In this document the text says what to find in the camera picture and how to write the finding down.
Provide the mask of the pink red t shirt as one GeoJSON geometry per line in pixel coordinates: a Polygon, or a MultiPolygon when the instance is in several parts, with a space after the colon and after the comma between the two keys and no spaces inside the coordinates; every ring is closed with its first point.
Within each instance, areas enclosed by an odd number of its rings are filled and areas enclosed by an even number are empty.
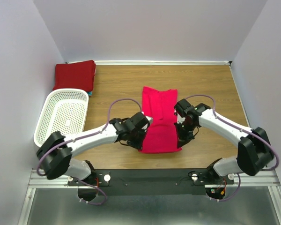
{"type": "Polygon", "coordinates": [[[177,132],[174,106],[178,91],[171,89],[159,91],[144,87],[142,91],[142,109],[146,116],[153,118],[143,141],[141,153],[157,154],[178,152],[177,132]]]}

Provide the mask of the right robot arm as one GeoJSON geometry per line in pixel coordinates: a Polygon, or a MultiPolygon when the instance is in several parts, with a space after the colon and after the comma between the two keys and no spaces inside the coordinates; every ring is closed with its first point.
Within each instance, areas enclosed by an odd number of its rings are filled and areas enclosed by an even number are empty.
{"type": "Polygon", "coordinates": [[[231,173],[256,175],[275,158],[267,133],[258,127],[252,129],[237,124],[218,114],[204,103],[191,105],[185,98],[174,106],[177,122],[177,147],[181,148],[194,140],[194,130],[208,128],[224,137],[237,147],[237,155],[220,158],[211,163],[203,174],[210,183],[215,183],[231,173]]]}

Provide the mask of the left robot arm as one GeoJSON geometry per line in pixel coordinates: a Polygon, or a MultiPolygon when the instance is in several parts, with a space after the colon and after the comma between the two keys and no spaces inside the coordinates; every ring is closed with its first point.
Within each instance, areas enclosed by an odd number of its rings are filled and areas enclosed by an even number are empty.
{"type": "Polygon", "coordinates": [[[105,125],[76,135],[64,136],[52,133],[37,151],[37,173],[48,180],[62,175],[92,183],[95,169],[87,160],[74,157],[92,148],[125,141],[129,147],[142,149],[143,141],[153,118],[137,112],[130,118],[114,118],[105,125]]]}

